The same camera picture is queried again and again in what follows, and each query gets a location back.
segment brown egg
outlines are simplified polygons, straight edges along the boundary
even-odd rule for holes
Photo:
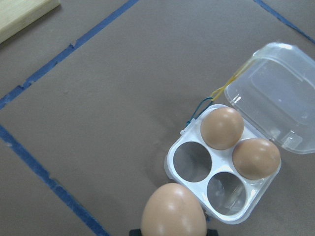
[[[202,121],[200,132],[210,147],[225,150],[237,143],[244,130],[241,114],[233,108],[221,107],[211,111]]]
[[[149,198],[142,215],[142,236],[205,236],[205,215],[186,187],[168,183]]]
[[[241,141],[233,151],[235,169],[245,178],[260,179],[273,174],[280,164],[280,152],[267,139]]]

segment round hole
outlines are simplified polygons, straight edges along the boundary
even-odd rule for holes
[[[208,183],[208,200],[220,214],[234,215],[244,206],[246,191],[243,183],[233,174],[221,172]]]
[[[181,178],[189,182],[199,182],[211,170],[211,156],[206,148],[195,142],[180,145],[174,153],[174,167]]]

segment transparent lid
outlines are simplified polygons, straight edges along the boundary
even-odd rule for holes
[[[315,152],[315,61],[296,46],[270,43],[255,52],[225,96],[266,138],[294,153]]]

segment wooden block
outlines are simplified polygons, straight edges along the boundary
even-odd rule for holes
[[[60,4],[60,0],[0,0],[0,43]]]

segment plastic container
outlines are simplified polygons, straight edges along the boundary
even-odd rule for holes
[[[299,154],[315,152],[315,61],[296,46],[270,43],[253,54],[225,89],[244,118],[241,140],[269,139]],[[234,168],[232,152],[206,145],[200,133],[210,106],[181,131],[169,150],[165,171],[189,188],[209,216],[227,224],[246,220],[274,177],[249,180]]]

